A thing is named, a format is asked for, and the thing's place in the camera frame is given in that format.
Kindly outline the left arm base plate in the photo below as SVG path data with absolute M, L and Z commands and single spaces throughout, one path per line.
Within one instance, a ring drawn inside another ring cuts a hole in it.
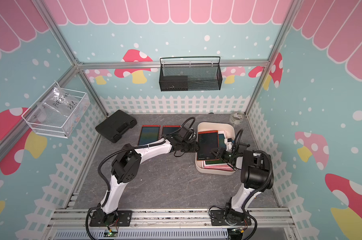
M 105 214 L 103 210 L 95 210 L 90 217 L 91 227 L 129 227 L 132 219 L 132 211 L 114 211 Z

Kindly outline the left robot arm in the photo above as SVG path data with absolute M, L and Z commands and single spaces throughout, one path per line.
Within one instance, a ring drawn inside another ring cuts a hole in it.
M 163 135 L 158 141 L 132 146 L 126 144 L 123 148 L 107 156 L 98 165 L 98 175 L 105 181 L 107 191 L 96 207 L 89 208 L 85 217 L 85 227 L 89 220 L 110 226 L 118 220 L 118 207 L 127 184 L 138 174 L 140 165 L 160 155 L 175 152 L 196 153 L 199 149 L 197 134 L 193 129 L 195 117 L 188 118 L 179 129 Z

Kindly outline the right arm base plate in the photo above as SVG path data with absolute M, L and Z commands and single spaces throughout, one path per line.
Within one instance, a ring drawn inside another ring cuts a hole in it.
M 251 226 L 251 218 L 234 210 L 209 210 L 212 226 Z

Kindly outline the red frame writing tablet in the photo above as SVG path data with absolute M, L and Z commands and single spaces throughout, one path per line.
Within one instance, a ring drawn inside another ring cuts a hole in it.
M 143 125 L 139 135 L 138 145 L 147 145 L 158 141 L 160 126 Z

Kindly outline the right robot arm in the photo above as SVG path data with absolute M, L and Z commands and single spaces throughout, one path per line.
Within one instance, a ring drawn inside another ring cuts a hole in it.
M 211 207 L 209 215 L 213 226 L 250 226 L 256 221 L 248 210 L 250 203 L 271 189 L 274 184 L 274 173 L 271 156 L 264 151 L 248 150 L 249 144 L 241 143 L 243 130 L 240 130 L 232 141 L 232 148 L 211 150 L 211 153 L 229 165 L 233 170 L 240 170 L 242 186 L 226 203 L 224 208 Z

